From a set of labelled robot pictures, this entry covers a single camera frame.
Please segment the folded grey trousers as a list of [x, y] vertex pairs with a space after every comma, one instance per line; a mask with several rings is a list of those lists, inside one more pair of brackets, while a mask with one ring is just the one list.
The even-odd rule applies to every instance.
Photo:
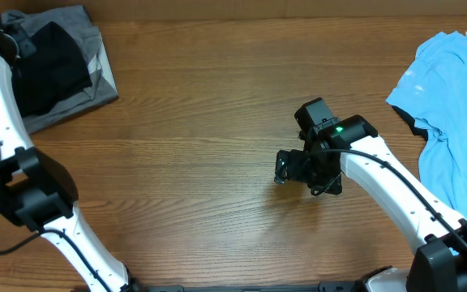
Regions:
[[99, 28], [92, 24], [86, 9], [81, 5], [54, 8], [36, 14], [10, 10], [2, 14], [4, 24], [18, 24], [32, 36], [50, 22], [63, 28], [84, 56], [92, 85], [75, 95], [57, 102], [46, 114], [23, 117], [29, 134], [74, 118], [118, 99], [107, 53]]

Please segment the light blue t-shirt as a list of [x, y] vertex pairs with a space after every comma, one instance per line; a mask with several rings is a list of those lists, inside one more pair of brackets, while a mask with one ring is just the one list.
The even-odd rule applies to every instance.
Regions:
[[467, 218], [467, 32], [420, 45], [386, 102], [426, 140], [422, 184]]

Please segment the black t-shirt with logo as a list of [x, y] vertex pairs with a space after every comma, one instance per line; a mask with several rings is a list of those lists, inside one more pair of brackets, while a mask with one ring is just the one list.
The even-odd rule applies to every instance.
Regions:
[[47, 114], [58, 102], [92, 86], [79, 46], [60, 25], [47, 23], [31, 41], [36, 52], [12, 69], [15, 101], [24, 118]]

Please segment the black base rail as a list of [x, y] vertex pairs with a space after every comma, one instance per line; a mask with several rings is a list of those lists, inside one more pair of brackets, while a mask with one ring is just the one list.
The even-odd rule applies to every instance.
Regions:
[[277, 286], [214, 286], [184, 287], [146, 286], [134, 284], [125, 291], [134, 292], [361, 292], [366, 291], [362, 281], [321, 281], [315, 285], [277, 285]]

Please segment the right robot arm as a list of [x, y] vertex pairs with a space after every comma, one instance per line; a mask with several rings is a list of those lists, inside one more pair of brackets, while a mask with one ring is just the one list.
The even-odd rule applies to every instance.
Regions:
[[301, 150], [280, 150], [275, 182], [305, 183], [314, 196], [339, 195], [355, 181], [385, 211], [414, 254], [410, 269], [385, 267], [354, 291], [467, 292], [467, 218], [428, 191], [362, 116], [336, 117], [318, 97], [294, 115]]

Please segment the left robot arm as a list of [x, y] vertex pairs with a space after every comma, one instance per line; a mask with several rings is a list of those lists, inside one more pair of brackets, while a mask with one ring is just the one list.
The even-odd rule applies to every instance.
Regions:
[[84, 219], [70, 173], [37, 149], [25, 130], [11, 82], [11, 67], [25, 45], [21, 36], [5, 32], [0, 15], [0, 214], [32, 233], [0, 250], [0, 256], [44, 238], [71, 263], [91, 291], [141, 291], [139, 281], [104, 247]]

